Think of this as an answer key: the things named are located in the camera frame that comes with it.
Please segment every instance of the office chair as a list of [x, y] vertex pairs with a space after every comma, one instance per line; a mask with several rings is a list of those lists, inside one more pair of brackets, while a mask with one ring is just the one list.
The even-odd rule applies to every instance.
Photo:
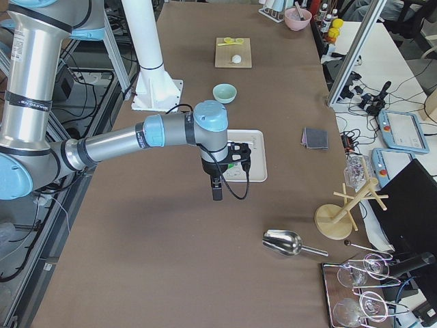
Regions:
[[[425, 20], [430, 23], [437, 21], [437, 0], [403, 0], [404, 6], [397, 20], [385, 20], [384, 26], [387, 31], [393, 34], [399, 34], [405, 39], [414, 39], [422, 30]], [[414, 15], [405, 20], [408, 9], [413, 4], [422, 5]]]
[[[427, 39], [437, 40], [437, 36], [428, 36]], [[428, 96], [437, 88], [437, 60], [427, 58], [433, 51], [437, 51], [437, 46], [433, 46], [424, 52], [420, 59], [406, 61], [423, 91]]]

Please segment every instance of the pink bowl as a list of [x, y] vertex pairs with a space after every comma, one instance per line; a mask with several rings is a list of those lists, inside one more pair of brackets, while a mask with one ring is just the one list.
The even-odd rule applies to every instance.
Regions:
[[285, 24], [293, 31], [300, 31], [309, 24], [309, 21], [313, 18], [313, 15], [308, 10], [300, 9], [305, 20], [300, 20], [298, 11], [296, 8], [287, 9], [284, 13]]

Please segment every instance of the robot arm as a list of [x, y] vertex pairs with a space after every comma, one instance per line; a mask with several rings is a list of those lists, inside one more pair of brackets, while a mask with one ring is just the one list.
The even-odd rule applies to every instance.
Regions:
[[[47, 143], [61, 41], [74, 31], [82, 35], [80, 38], [97, 38], [99, 26], [104, 26], [103, 9], [103, 0], [10, 1], [9, 14], [16, 29], [0, 130], [0, 199], [26, 196], [116, 156], [156, 146], [190, 144], [201, 148], [202, 166], [211, 177], [214, 199], [221, 200], [223, 172], [234, 162], [244, 163], [248, 171], [250, 150], [246, 144], [227, 145], [226, 110], [213, 100], [198, 104], [192, 113], [153, 115], [120, 131]], [[98, 23], [89, 22], [91, 18], [97, 18]]]

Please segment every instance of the white table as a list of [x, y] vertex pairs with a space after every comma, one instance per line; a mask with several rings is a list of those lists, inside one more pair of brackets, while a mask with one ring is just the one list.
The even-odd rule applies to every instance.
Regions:
[[[358, 31], [360, 23], [345, 22], [341, 28], [341, 35], [336, 42], [336, 53], [346, 54], [351, 46], [351, 43]], [[388, 92], [393, 95], [388, 95], [385, 98], [385, 109], [399, 112], [411, 112], [415, 111], [420, 122], [423, 120], [420, 118], [418, 110], [423, 108], [426, 95], [422, 92], [421, 86], [414, 78], [413, 73], [408, 67], [407, 63], [403, 59], [401, 53], [397, 49], [395, 43], [392, 41], [389, 33], [385, 29], [382, 23], [376, 23], [373, 31], [367, 39], [363, 50], [361, 51], [362, 64], [355, 66], [353, 71], [359, 73], [363, 78], [361, 82], [355, 83], [355, 85], [361, 85], [365, 93], [378, 94], [382, 89], [382, 86], [391, 81], [391, 87]], [[322, 62], [330, 60], [323, 56]], [[412, 102], [404, 101], [401, 99], [408, 99]], [[350, 131], [354, 128], [361, 130], [361, 135], [373, 137], [373, 131], [367, 128], [368, 119], [364, 116], [364, 111], [359, 111], [354, 104], [360, 103], [361, 97], [355, 96], [352, 100], [342, 100], [333, 106], [334, 111], [337, 114], [337, 122], [340, 132]], [[362, 114], [350, 115], [348, 109], [355, 111], [355, 113]], [[424, 133], [437, 132], [437, 126], [430, 126], [421, 124]], [[426, 168], [431, 175], [437, 174], [437, 136], [427, 137], [427, 143], [430, 148], [429, 154], [416, 154], [418, 160]], [[369, 143], [371, 140], [360, 138], [360, 142]], [[359, 152], [361, 154], [370, 156], [371, 151], [374, 148], [381, 147], [386, 148], [380, 132], [375, 141], [369, 145], [359, 146]], [[387, 249], [385, 238], [381, 234], [379, 223], [370, 207], [370, 205], [364, 201], [365, 208], [367, 209], [367, 216], [365, 218], [366, 230], [369, 240], [372, 244], [380, 249]], [[410, 308], [415, 308], [424, 301], [424, 296], [419, 292], [418, 295], [403, 299], [402, 303], [408, 305]], [[405, 320], [402, 327], [409, 327], [414, 322], [414, 316], [400, 316], [399, 318]]]

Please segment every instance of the person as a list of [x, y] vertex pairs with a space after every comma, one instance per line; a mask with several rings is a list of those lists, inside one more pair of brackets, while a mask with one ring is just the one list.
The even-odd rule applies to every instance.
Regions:
[[[344, 21], [361, 22], [364, 19], [371, 0], [352, 0], [353, 4], [341, 17]], [[380, 18], [388, 21], [397, 21], [401, 14], [404, 2], [401, 0], [388, 0], [381, 11]], [[405, 21], [411, 18], [421, 5], [412, 4], [407, 11]]]

